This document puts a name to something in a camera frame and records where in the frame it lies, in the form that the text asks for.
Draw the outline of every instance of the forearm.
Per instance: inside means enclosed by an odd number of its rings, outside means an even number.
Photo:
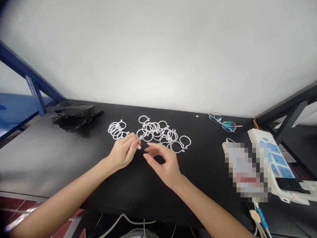
[[[107,158],[52,196],[33,211],[12,231],[15,238],[50,237],[83,204],[89,195],[108,177],[111,171]]]
[[[210,199],[185,176],[174,192],[197,216],[213,238],[246,238],[253,235],[225,209]]]

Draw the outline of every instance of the black bag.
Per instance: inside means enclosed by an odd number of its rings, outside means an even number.
[[[102,110],[87,104],[75,104],[64,107],[62,109],[55,109],[55,114],[52,116],[53,124],[67,132],[77,131],[83,124],[90,123],[90,121]]]

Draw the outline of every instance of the hand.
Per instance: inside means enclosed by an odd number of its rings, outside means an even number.
[[[144,158],[154,169],[162,181],[172,190],[177,188],[184,181],[184,176],[179,171],[176,153],[162,144],[147,143],[148,148],[145,149],[148,154],[144,154]],[[154,157],[163,156],[165,163],[160,165]]]
[[[111,162],[113,172],[126,167],[132,161],[138,144],[141,145],[141,141],[134,133],[115,142],[109,156],[105,158]]]

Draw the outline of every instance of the eyeglasses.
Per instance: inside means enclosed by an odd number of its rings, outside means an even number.
[[[213,122],[219,122],[222,125],[222,128],[225,129],[227,132],[234,132],[237,127],[242,127],[242,126],[237,126],[234,122],[231,121],[221,121],[221,115],[217,112],[213,112],[208,114],[209,119],[212,120]]]

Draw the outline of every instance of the small yellow object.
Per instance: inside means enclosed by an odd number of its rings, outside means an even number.
[[[260,215],[255,210],[250,210],[249,212],[253,220],[255,220],[257,223],[261,223]]]

